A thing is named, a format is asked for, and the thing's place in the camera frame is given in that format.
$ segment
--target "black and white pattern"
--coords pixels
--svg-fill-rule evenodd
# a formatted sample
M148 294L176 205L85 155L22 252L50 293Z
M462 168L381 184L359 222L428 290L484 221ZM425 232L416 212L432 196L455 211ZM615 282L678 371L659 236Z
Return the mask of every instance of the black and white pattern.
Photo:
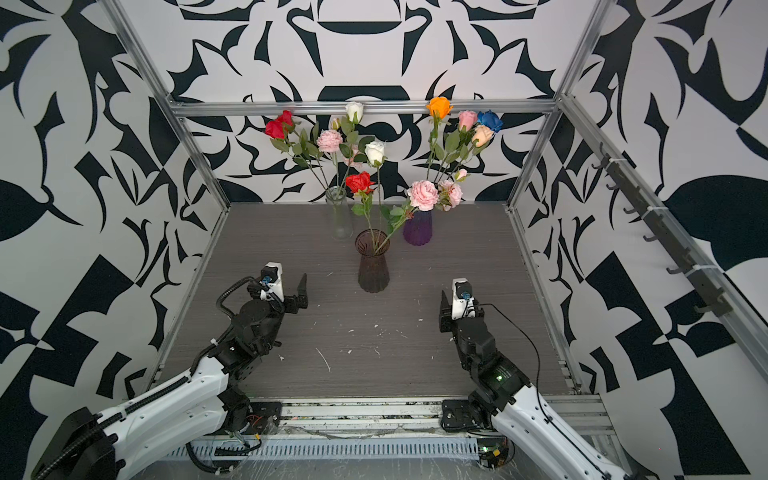
M388 161L381 169L384 195L404 197L414 181L424 180L429 156L427 115L366 115L358 131L386 141ZM464 166L472 174L462 183L464 200L507 200L522 168L523 159L533 145L543 121L542 114L505 114L505 128L490 145ZM190 129L201 150L207 155L219 182L234 202L297 202L322 199L323 188L312 172L301 169L281 154L264 133L264 117L191 118ZM318 121L321 129L329 117L310 116L300 128L311 128ZM458 118L445 128L456 128ZM333 182L333 163L323 162L326 178ZM368 168L376 179L376 170ZM338 175L344 178L346 165Z
M187 101L552 97L594 0L128 0L170 91Z
M136 393L220 208L101 6L0 6L0 423L21 478Z
M766 14L619 0L575 91L763 315ZM768 385L597 162L563 118L516 206L584 389L660 478L762 478Z

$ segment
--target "scratch on table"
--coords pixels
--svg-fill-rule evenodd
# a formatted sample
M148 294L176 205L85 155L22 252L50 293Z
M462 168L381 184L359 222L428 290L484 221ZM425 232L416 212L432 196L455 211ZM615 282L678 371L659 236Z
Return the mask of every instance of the scratch on table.
M326 356L324 356L323 352L320 352L320 350L318 348L315 348L315 350L317 350L317 352L320 354L320 356L322 356L323 361L326 363L326 366L328 367L328 372L330 372L331 371L331 366L328 365L328 360L326 360Z

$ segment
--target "robotic arm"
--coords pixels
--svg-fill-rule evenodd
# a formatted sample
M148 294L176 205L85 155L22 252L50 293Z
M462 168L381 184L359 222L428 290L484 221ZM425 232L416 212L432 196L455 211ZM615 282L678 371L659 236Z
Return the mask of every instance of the robotic arm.
M475 423L508 437L553 480L633 480L576 433L539 394L531 380L496 349L485 312L466 278L442 292L440 331L452 333L462 368L477 385L469 396Z
M223 302L246 284L252 300L235 314ZM306 274L298 295L285 296L279 263L268 263L258 279L239 280L216 301L230 325L197 354L186 372L96 415L87 408L69 415L32 478L125 480L201 435L219 429L236 435L246 425L250 407L238 383L248 377L255 360L280 346L276 337L285 313L298 313L308 303ZM219 470L198 463L211 473Z

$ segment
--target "blue rose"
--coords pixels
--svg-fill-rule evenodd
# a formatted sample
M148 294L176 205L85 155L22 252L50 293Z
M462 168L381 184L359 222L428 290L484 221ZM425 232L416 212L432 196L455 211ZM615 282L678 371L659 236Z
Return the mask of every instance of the blue rose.
M492 111L482 111L478 114L478 121L480 124L485 125L486 127L493 130L495 133L498 133L502 127L504 126L504 122L499 118L495 113Z

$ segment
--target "clear glass vase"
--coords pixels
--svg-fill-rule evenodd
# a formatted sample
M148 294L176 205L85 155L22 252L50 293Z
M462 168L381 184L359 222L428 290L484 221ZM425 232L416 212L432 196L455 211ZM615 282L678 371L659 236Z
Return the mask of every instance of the clear glass vase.
M377 247L386 240L383 247L378 250L373 246L374 237ZM355 239L355 248L360 254L357 283L368 293L381 292L389 285L389 268L386 264L386 257L384 257L386 251L389 250L389 240L386 239L386 233L377 229L364 230Z
M353 233L352 213L349 211L346 188L331 187L326 190L326 204L331 223L331 237L336 240L350 238Z
M426 245L432 239L432 210L415 210L413 218L402 226L402 237L411 245Z

